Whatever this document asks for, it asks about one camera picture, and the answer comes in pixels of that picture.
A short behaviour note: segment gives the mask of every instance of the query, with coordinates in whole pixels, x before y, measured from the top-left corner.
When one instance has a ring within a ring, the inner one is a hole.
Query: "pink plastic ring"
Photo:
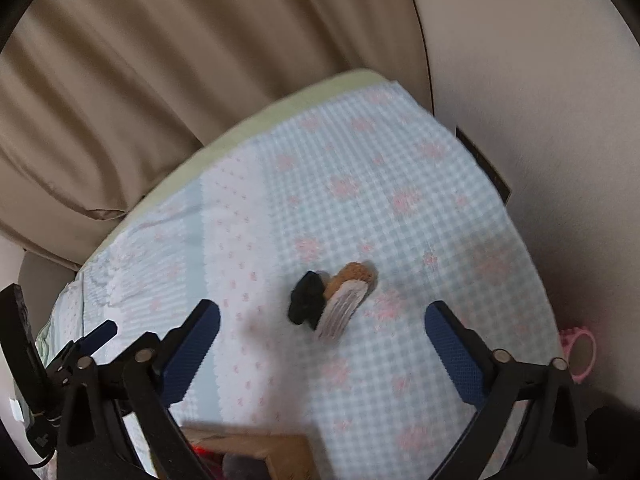
[[[567,328],[560,331],[560,343],[562,344],[562,352],[564,352],[564,358],[569,363],[569,370],[571,370],[571,352],[574,349],[575,342],[581,338],[586,337],[591,343],[591,359],[587,367],[579,374],[571,374],[576,384],[580,384],[593,370],[593,365],[596,362],[596,339],[591,331],[583,327]]]

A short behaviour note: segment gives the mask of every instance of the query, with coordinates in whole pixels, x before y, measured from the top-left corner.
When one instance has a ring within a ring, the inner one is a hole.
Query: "metal screw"
[[[499,363],[504,364],[508,363],[513,358],[511,357],[511,354],[509,352],[503,350],[502,348],[498,348],[497,350],[494,350],[494,359]]]
[[[564,359],[562,359],[561,357],[555,357],[551,361],[551,364],[554,366],[554,368],[556,368],[558,370],[566,370],[569,367],[567,362]]]
[[[154,356],[154,350],[152,348],[143,348],[136,352],[136,362],[146,363]]]
[[[77,364],[78,364],[78,369],[85,370],[86,368],[94,364],[94,360],[91,359],[89,356],[84,356],[78,359]]]

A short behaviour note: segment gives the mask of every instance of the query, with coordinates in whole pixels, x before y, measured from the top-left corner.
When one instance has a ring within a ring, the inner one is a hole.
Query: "blue gripper pad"
[[[170,330],[162,340],[154,370],[162,377],[162,403],[180,402],[220,330],[220,309],[201,300],[180,328]]]
[[[80,353],[92,355],[117,333],[118,326],[111,319],[108,319],[80,340]]]
[[[484,375],[439,307],[449,311],[443,301],[434,301],[424,313],[424,329],[447,370],[463,402],[478,410],[484,405]]]

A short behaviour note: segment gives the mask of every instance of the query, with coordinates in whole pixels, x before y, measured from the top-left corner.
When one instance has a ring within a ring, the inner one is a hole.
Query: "black device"
[[[210,480],[168,407],[182,400],[220,329],[220,310],[201,300],[164,339],[145,332],[111,363],[91,358],[117,331],[106,321],[70,341],[45,368],[36,352],[18,285],[0,292],[0,346],[30,407],[27,437],[43,459],[57,450],[59,480],[153,479],[123,423],[134,412],[168,480]],[[0,431],[0,478],[37,476]]]
[[[548,365],[489,350],[443,301],[427,307],[425,330],[460,398],[476,414],[433,480],[476,480],[484,471],[514,403],[528,400],[520,430],[496,480],[583,480],[587,439],[574,381],[562,358]]]

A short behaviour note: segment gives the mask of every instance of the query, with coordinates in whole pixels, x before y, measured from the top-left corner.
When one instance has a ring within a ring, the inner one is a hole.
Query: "blue checkered sheet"
[[[343,336],[287,320],[309,270],[372,263],[373,293]],[[529,254],[473,158],[398,84],[347,92],[239,144],[129,225],[60,295],[50,355],[106,319],[116,356],[163,336],[201,298],[222,328],[183,402],[185,426],[306,433],[323,479],[428,478],[469,422],[424,333],[444,300],[490,348],[560,355]],[[495,472],[516,409],[486,470]],[[144,462],[140,429],[128,421]]]

